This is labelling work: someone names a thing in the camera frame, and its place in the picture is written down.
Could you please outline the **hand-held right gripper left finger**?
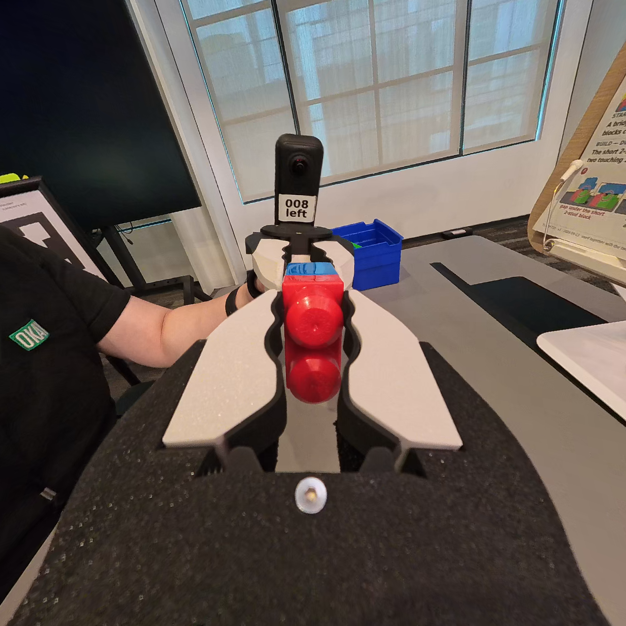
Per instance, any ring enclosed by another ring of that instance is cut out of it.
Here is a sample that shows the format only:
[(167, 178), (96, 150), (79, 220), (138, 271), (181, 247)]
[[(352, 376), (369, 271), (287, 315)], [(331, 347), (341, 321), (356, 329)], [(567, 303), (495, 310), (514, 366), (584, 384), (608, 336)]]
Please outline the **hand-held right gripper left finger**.
[(277, 467), (287, 425), (283, 314), (282, 293), (270, 289), (208, 336), (162, 437), (166, 449), (247, 447), (263, 469)]

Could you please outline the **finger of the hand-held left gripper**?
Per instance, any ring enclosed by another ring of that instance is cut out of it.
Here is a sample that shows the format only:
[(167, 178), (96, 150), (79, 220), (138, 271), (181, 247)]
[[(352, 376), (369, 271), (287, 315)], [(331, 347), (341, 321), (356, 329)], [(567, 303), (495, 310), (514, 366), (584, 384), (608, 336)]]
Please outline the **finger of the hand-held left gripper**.
[(324, 255), (323, 262), (333, 265), (343, 282), (344, 290), (353, 286), (354, 280), (354, 246), (347, 240), (322, 240), (320, 250)]
[(260, 239), (251, 253), (256, 276), (267, 290), (282, 291), (286, 268), (285, 248), (289, 245), (288, 240)]

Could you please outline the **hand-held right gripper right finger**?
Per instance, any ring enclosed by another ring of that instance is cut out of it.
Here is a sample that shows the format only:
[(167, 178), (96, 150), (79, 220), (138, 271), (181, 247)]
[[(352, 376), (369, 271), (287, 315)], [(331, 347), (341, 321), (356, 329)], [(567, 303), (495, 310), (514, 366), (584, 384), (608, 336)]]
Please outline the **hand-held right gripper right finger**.
[(463, 441), (418, 338), (363, 293), (344, 294), (337, 432), (360, 455), (387, 449), (396, 467), (412, 450), (458, 451)]

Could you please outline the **blue one-stud block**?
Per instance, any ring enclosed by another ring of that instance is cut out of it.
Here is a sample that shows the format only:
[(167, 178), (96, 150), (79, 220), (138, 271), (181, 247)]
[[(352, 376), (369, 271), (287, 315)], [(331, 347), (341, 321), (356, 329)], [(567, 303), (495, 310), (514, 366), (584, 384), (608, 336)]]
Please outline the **blue one-stud block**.
[(330, 262), (298, 262), (287, 265), (284, 279), (298, 277), (313, 280), (315, 277), (338, 275), (337, 270)]

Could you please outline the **blue plastic bin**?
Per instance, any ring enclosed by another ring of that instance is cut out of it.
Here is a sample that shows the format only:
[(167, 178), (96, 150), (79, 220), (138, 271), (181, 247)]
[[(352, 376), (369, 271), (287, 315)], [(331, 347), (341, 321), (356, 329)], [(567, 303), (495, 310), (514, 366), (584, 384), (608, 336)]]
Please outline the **blue plastic bin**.
[(376, 242), (369, 249), (354, 249), (353, 288), (366, 291), (399, 282), (403, 236), (379, 219), (333, 229), (349, 242)]

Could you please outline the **red one-stud block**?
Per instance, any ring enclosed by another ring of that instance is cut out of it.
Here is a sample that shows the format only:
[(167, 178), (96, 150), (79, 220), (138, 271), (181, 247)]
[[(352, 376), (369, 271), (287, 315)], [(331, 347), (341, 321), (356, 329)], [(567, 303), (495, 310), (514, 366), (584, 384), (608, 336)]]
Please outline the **red one-stud block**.
[(324, 403), (340, 388), (344, 291), (339, 276), (283, 279), (286, 384), (304, 403)]

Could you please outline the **person's left forearm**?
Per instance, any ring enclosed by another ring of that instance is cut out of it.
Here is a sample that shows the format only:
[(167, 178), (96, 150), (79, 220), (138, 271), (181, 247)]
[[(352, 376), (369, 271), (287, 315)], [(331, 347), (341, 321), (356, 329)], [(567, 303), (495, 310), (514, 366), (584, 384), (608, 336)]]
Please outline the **person's left forearm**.
[(132, 296), (99, 352), (153, 368), (173, 365), (226, 318), (227, 297), (167, 309)]

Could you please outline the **grey desk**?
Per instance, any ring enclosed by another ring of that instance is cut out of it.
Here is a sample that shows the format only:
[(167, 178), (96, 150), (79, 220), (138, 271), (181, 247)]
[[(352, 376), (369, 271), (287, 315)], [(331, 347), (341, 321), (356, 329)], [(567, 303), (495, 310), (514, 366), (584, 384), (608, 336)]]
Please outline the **grey desk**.
[(495, 410), (540, 474), (579, 568), (613, 625), (625, 624), (625, 427), (433, 264), (467, 284), (526, 277), (608, 322), (617, 295), (481, 237), (405, 249), (397, 284), (365, 291)]

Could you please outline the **black desk plate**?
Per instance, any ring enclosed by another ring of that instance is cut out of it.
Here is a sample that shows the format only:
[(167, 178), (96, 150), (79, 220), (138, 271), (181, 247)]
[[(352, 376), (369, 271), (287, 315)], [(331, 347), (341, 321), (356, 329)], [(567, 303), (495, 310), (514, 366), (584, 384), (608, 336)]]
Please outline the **black desk plate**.
[(606, 321), (524, 277), (471, 285), (440, 262), (431, 266), (529, 348), (543, 333)]

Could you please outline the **large window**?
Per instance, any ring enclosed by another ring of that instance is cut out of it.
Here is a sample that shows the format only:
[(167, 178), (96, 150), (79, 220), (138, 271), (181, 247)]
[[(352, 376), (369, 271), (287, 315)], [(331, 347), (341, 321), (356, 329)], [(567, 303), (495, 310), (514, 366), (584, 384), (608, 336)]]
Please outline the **large window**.
[(562, 1), (179, 1), (240, 199), (279, 135), (322, 184), (536, 140)]

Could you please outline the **black monitor stand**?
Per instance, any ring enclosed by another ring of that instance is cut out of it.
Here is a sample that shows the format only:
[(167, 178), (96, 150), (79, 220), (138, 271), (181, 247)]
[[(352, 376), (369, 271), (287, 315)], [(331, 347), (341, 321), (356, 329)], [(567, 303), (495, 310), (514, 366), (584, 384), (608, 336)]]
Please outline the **black monitor stand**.
[(105, 226), (102, 229), (87, 229), (84, 234), (93, 249), (98, 244), (106, 241), (112, 251), (113, 257), (120, 264), (122, 272), (129, 280), (129, 286), (125, 290), (144, 299), (156, 299), (167, 293), (178, 293), (182, 298), (182, 304), (197, 304), (209, 302), (214, 299), (206, 293), (199, 281), (189, 272), (166, 276), (158, 280), (146, 279), (135, 258), (129, 250), (129, 245), (123, 242), (121, 230), (117, 226)]

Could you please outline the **person in black shirt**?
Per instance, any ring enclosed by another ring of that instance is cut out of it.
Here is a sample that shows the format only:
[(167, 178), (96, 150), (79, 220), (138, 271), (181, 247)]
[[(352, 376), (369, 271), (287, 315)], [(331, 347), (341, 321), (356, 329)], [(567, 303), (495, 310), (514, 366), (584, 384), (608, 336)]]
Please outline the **person in black shirt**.
[(115, 417), (97, 343), (129, 293), (1, 227), (1, 491), (78, 471)]

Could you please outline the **white board stand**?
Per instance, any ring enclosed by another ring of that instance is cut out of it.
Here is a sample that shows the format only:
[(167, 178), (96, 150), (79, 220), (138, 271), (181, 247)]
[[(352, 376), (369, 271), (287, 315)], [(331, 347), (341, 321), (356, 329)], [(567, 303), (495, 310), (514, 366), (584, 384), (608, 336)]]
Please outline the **white board stand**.
[(543, 333), (536, 343), (625, 420), (625, 321)]

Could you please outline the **framed marker sign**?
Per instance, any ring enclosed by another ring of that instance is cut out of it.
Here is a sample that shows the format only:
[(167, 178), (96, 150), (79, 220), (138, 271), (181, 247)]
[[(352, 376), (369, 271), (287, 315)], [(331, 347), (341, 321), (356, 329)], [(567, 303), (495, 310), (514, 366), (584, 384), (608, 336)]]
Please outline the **framed marker sign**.
[(35, 176), (19, 180), (7, 175), (1, 182), (1, 224), (15, 234), (47, 248), (66, 262), (121, 286), (114, 271)]

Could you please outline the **black monitor screen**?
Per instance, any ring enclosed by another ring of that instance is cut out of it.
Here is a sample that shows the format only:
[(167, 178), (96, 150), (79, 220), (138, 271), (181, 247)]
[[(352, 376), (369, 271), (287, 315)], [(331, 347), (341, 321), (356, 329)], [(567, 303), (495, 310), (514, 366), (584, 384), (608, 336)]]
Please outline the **black monitor screen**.
[(124, 1), (1, 1), (1, 173), (86, 230), (201, 205)]

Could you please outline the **person's black trousers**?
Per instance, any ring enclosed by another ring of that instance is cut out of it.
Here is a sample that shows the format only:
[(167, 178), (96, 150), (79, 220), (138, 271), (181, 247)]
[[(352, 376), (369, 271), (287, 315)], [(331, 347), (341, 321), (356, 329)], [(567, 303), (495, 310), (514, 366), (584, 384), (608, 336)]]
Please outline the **person's black trousers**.
[(1, 484), (1, 599), (57, 524), (66, 499), (49, 488)]

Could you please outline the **wooden display board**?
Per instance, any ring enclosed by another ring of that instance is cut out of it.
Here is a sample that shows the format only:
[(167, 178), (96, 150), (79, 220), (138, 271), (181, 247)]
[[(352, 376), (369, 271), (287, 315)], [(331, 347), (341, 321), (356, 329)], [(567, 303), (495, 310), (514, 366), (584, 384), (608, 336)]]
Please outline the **wooden display board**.
[(540, 218), (545, 208), (549, 206), (554, 189), (559, 183), (560, 175), (566, 170), (570, 163), (581, 157), (587, 147), (593, 132), (597, 128), (602, 116), (605, 114), (612, 98), (617, 93), (625, 77), (625, 44), (616, 55), (611, 67), (607, 71), (605, 78), (599, 86), (595, 96), (591, 100), (586, 112), (579, 122), (574, 134), (561, 153), (555, 168), (548, 178), (542, 192), (530, 213), (528, 220), (528, 240), (531, 247), (537, 252), (546, 255), (543, 248), (544, 236), (535, 231), (533, 226)]

